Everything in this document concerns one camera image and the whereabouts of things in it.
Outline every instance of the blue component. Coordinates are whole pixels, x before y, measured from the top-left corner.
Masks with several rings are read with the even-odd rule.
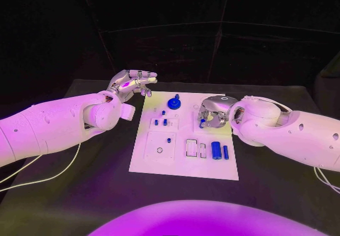
[[[206,122],[206,120],[204,119],[201,119],[200,120],[200,128],[203,129],[204,127],[201,126],[201,123],[204,123]]]
[[[178,94],[176,94],[176,97],[168,100],[168,108],[171,110],[176,110],[180,108]]]
[[[214,160],[222,159],[220,143],[219,142],[212,142],[212,158]]]
[[[227,146],[223,146],[225,160],[229,160]]]

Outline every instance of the white cable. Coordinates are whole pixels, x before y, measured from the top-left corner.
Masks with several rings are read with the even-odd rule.
[[[29,182],[29,183],[21,183],[21,184],[18,184],[18,185],[10,186],[8,188],[1,189],[0,192],[8,190],[8,189],[11,189],[11,188],[16,188],[16,187],[18,187],[18,186],[24,186],[24,185],[29,185],[29,184],[33,184],[33,183],[40,183],[40,182],[44,182],[44,181],[47,181],[47,180],[56,178],[56,177],[67,170],[67,168],[70,167],[70,165],[72,165],[72,163],[73,163],[73,161],[75,161],[75,159],[76,159],[76,156],[78,156],[79,148],[80,148],[80,144],[79,144],[79,146],[78,146],[76,154],[75,154],[75,157],[73,157],[73,159],[72,159],[69,165],[66,166],[66,168],[63,169],[63,171],[62,171],[57,175],[55,175],[55,176],[50,177],[50,178],[46,178],[46,179],[42,179],[42,180],[37,180],[37,181],[33,181],[33,182]]]
[[[7,178],[4,178],[4,179],[0,181],[0,183],[3,183],[11,176],[14,176],[14,175],[39,159],[40,156],[37,156],[37,157],[34,158],[34,160],[33,160],[26,166],[23,166]]]
[[[321,174],[321,176],[322,176],[325,182],[324,182],[324,181],[321,180],[321,178],[318,177],[317,170],[320,171],[320,174]],[[330,186],[331,189],[340,194],[340,191],[338,191],[340,188],[335,187],[334,185],[331,185],[331,183],[328,182],[328,180],[327,180],[327,178],[325,178],[325,176],[324,176],[324,173],[322,173],[322,171],[321,171],[321,169],[320,169],[318,167],[314,167],[314,173],[315,173],[315,175],[317,175],[318,180],[320,180],[327,186]]]

